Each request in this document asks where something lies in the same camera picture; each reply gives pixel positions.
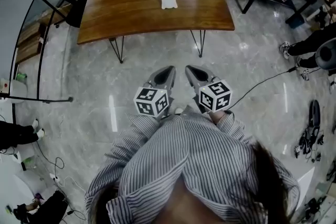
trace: gray marble floor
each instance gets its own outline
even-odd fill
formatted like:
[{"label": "gray marble floor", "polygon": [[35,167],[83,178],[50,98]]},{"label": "gray marble floor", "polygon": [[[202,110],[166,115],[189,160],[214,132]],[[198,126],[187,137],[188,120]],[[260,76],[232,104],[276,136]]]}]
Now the gray marble floor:
[{"label": "gray marble floor", "polygon": [[[184,75],[188,64],[208,67],[225,79],[234,90],[234,102],[259,81],[294,65],[293,59],[286,61],[280,55],[278,44],[284,40],[300,41],[309,33],[304,28],[292,30],[285,24],[292,11],[256,1],[243,15],[235,0],[227,2],[236,30],[207,31],[203,58],[198,57],[189,31],[126,36],[121,65],[107,40],[78,46],[78,29],[66,23],[58,29],[51,28],[43,59],[40,97],[72,96],[74,101],[61,104],[26,101],[16,106],[16,116],[23,125],[33,118],[40,120],[46,130],[46,137],[40,141],[42,150],[50,160],[60,156],[65,162],[65,168],[57,171],[62,180],[71,176],[81,188],[87,189],[104,152],[129,125],[124,113],[135,113],[133,97],[138,86],[160,67],[176,66],[173,107],[184,107],[192,104],[193,97],[193,89]],[[38,62],[39,57],[34,57],[19,67],[28,75],[29,97],[36,96]],[[329,92],[328,83],[322,70],[311,74],[309,81],[303,81],[297,72],[283,74],[260,85],[233,108],[246,123],[246,130],[275,155],[287,145],[285,153],[292,156],[292,147],[307,125],[309,102],[319,100],[325,145],[321,147],[322,160],[316,163],[312,191],[318,181],[324,180],[336,146],[331,134],[335,93]],[[117,124],[112,126],[114,112]],[[41,157],[38,148],[35,150],[39,156],[36,170],[47,177],[54,167]],[[84,193],[72,179],[66,180],[63,190],[73,206],[83,211]],[[84,223],[73,215],[66,220],[69,224]]]}]

